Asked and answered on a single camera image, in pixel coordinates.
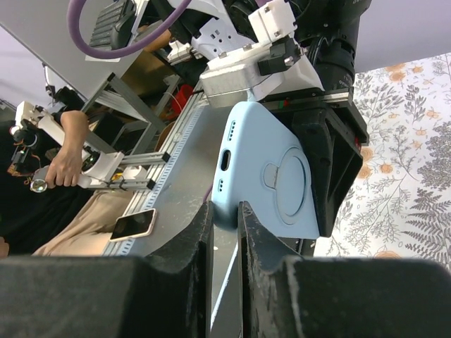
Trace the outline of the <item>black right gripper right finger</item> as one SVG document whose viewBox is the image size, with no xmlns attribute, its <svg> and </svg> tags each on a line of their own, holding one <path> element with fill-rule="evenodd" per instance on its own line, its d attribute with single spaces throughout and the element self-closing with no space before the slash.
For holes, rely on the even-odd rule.
<svg viewBox="0 0 451 338">
<path fill-rule="evenodd" d="M 450 273 L 411 258 L 309 258 L 237 212 L 244 337 L 449 337 Z"/>
</svg>

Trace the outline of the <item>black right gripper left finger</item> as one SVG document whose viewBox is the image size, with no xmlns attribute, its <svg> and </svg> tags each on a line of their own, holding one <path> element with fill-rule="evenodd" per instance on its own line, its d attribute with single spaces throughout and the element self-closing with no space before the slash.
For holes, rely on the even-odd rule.
<svg viewBox="0 0 451 338">
<path fill-rule="evenodd" d="M 145 257 L 1 261 L 2 337 L 208 337 L 213 210 Z"/>
</svg>

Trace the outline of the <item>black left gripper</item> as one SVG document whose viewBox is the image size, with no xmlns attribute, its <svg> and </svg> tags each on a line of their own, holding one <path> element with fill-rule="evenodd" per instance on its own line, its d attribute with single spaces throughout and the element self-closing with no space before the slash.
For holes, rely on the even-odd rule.
<svg viewBox="0 0 451 338">
<path fill-rule="evenodd" d="M 267 102 L 283 99 L 264 132 L 295 134 L 311 171 L 319 233 L 330 237 L 340 206 L 363 164 L 359 148 L 368 138 L 366 123 L 352 102 L 334 104 L 328 95 L 344 92 L 353 98 L 355 54 L 361 16 L 368 1 L 286 1 L 287 23 L 295 25 L 293 37 L 272 43 L 260 61 L 260 73 L 273 75 L 313 70 L 319 84 L 296 82 Z"/>
</svg>

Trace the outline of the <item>black phone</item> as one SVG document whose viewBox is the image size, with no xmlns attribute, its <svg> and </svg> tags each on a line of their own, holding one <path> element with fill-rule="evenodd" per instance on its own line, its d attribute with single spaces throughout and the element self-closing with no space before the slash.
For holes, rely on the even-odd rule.
<svg viewBox="0 0 451 338">
<path fill-rule="evenodd" d="M 240 102 L 225 125 L 211 200 L 218 227 L 237 227 L 248 202 L 275 236 L 317 239 L 311 171 L 298 138 L 257 102 Z"/>
</svg>

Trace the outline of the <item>operator bare forearm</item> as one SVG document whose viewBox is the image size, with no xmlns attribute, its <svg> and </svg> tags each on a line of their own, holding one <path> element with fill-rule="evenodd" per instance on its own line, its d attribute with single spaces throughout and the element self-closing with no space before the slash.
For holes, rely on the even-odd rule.
<svg viewBox="0 0 451 338">
<path fill-rule="evenodd" d="M 61 114 L 61 127 L 64 131 L 62 148 L 82 151 L 89 132 L 87 116 L 82 111 L 66 111 Z"/>
</svg>

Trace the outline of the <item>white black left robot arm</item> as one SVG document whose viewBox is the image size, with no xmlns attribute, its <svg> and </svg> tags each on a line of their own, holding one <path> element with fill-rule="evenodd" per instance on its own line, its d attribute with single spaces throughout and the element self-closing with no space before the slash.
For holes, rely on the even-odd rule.
<svg viewBox="0 0 451 338">
<path fill-rule="evenodd" d="M 171 33 L 208 61 L 200 83 L 228 116 L 211 200 L 237 227 L 249 204 L 277 237 L 332 234 L 362 165 L 366 123 L 353 102 L 369 1 L 193 1 Z"/>
</svg>

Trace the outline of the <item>operator bare hand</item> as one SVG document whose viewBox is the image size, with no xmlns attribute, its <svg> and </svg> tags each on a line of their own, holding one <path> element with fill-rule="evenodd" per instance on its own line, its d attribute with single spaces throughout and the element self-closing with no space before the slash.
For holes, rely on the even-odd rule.
<svg viewBox="0 0 451 338">
<path fill-rule="evenodd" d="M 65 150 L 61 147 L 49 165 L 45 181 L 48 188 L 74 187 L 82 171 L 82 151 Z"/>
</svg>

